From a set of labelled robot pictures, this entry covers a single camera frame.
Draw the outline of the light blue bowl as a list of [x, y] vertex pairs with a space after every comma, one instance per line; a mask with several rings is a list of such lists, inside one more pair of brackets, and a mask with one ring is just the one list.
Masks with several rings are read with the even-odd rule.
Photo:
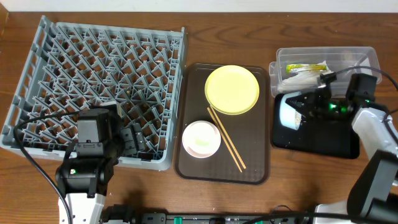
[[295, 112], [297, 112], [297, 111], [285, 103], [285, 98], [287, 95], [300, 95], [300, 94], [301, 94], [301, 92], [299, 92], [299, 91], [294, 92], [294, 93], [285, 94], [280, 101], [279, 119], [280, 119], [280, 123], [286, 128], [295, 130], [294, 129], [294, 116], [295, 116]]

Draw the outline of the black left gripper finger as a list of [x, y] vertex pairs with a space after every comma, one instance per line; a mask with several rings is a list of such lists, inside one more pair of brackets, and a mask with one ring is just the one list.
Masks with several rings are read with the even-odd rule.
[[124, 141], [124, 155], [134, 155], [137, 152], [136, 135], [131, 128], [123, 128], [120, 135]]
[[144, 135], [140, 124], [135, 123], [131, 126], [132, 135], [134, 139], [134, 146], [136, 151], [143, 151], [145, 149]]

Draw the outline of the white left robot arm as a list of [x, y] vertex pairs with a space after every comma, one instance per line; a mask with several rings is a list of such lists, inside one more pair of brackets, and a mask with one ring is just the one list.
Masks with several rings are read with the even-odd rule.
[[116, 101], [91, 106], [78, 114], [78, 139], [65, 152], [55, 177], [61, 196], [60, 223], [134, 223], [129, 207], [104, 208], [108, 183], [123, 155], [142, 149], [137, 125], [125, 128]]

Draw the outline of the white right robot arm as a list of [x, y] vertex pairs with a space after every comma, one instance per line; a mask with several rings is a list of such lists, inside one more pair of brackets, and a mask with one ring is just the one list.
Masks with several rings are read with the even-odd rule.
[[315, 121], [346, 121], [358, 135], [369, 162], [348, 199], [315, 208], [314, 223], [397, 223], [397, 130], [391, 111], [375, 103], [377, 78], [364, 73], [351, 76], [345, 98], [332, 100], [330, 83], [336, 74], [320, 75], [323, 87], [289, 93], [280, 102], [280, 115]]

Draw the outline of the leftover rice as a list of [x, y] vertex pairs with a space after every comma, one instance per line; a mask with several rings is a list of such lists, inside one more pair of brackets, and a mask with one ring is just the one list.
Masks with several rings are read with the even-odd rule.
[[295, 112], [294, 116], [294, 129], [298, 130], [302, 122], [302, 115], [298, 112]]

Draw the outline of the pink bowl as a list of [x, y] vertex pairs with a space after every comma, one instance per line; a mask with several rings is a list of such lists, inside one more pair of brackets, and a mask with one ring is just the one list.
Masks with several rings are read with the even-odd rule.
[[221, 134], [213, 123], [195, 121], [183, 131], [182, 145], [192, 157], [204, 159], [217, 152], [221, 145]]

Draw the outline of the green yellow snack wrapper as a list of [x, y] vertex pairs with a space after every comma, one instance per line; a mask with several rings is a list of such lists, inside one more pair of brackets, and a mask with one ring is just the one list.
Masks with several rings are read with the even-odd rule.
[[286, 66], [285, 72], [300, 73], [310, 71], [325, 71], [327, 69], [327, 65], [324, 64], [290, 64]]

